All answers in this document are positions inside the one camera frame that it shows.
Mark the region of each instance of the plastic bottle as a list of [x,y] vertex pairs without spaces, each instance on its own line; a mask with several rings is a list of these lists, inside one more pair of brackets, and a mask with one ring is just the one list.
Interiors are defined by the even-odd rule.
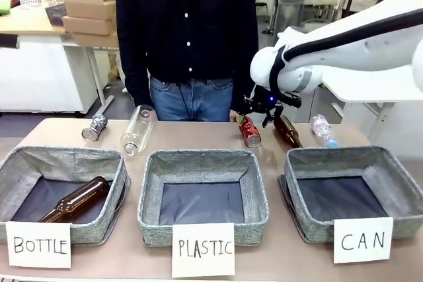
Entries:
[[97,176],[59,200],[56,207],[38,222],[71,222],[92,208],[101,198],[107,196],[109,189],[108,182],[101,176]]
[[316,115],[311,120],[311,128],[319,139],[327,148],[335,148],[338,146],[333,134],[330,124],[322,115]]
[[129,157],[145,149],[157,116],[152,107],[141,105],[135,108],[130,122],[122,135],[123,152]]

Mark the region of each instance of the dark button-up shirt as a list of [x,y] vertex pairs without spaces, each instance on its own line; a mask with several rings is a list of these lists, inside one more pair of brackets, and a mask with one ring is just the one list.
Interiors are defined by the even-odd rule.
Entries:
[[148,69],[167,83],[232,77],[232,109],[240,109],[254,86],[255,0],[116,0],[116,6],[122,67],[135,104],[151,104]]

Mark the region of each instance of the plastic sign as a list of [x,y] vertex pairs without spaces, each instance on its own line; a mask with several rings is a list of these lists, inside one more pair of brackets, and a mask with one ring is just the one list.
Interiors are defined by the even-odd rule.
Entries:
[[6,223],[9,265],[71,267],[71,226],[62,223]]
[[334,221],[334,263],[386,260],[391,255],[391,217]]
[[235,275],[233,223],[173,225],[172,278]]

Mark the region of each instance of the background table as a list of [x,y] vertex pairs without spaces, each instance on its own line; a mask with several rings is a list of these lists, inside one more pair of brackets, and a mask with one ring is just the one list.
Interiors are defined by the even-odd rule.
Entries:
[[360,104],[375,114],[376,120],[367,135],[372,143],[376,143],[395,103],[423,100],[423,93],[414,84],[409,65],[380,72],[314,67],[323,71],[323,84],[337,99],[346,103],[340,111],[342,123],[361,126]]
[[[22,142],[23,145],[77,146],[119,149],[126,121],[111,120],[96,143],[81,139],[81,130],[89,120],[44,120]],[[302,143],[315,146],[307,124],[296,125]],[[365,145],[367,140],[355,128],[334,126],[341,145]],[[262,145],[254,149],[264,178],[270,206],[270,222],[259,247],[236,247],[234,280],[257,281],[420,281],[423,276],[423,234],[395,241],[391,260],[371,264],[334,265],[330,244],[306,244],[297,233],[281,195],[278,176],[284,172],[288,148],[275,138],[272,129],[262,131]],[[22,280],[57,278],[169,279],[171,249],[143,245],[136,213],[145,160],[158,149],[240,149],[245,148],[239,128],[234,123],[159,122],[145,152],[126,160],[132,185],[116,228],[103,245],[74,248],[70,270],[22,269],[9,267],[7,248],[0,246],[0,272],[5,277]]]
[[0,33],[20,38],[18,50],[0,49],[0,111],[87,113],[99,97],[103,112],[113,101],[103,94],[108,58],[78,46],[43,8],[12,9],[0,17]]

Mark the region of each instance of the brown bottle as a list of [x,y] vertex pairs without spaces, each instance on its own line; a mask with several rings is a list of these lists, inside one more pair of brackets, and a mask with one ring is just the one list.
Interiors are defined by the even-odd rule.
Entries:
[[286,116],[281,115],[279,118],[276,118],[273,124],[276,128],[276,131],[279,133],[280,137],[284,140],[285,143],[293,148],[303,147],[298,137],[298,131],[296,128],[294,128]]
[[93,178],[79,189],[59,200],[56,207],[39,223],[71,222],[95,205],[101,198],[106,197],[110,186],[101,176]]

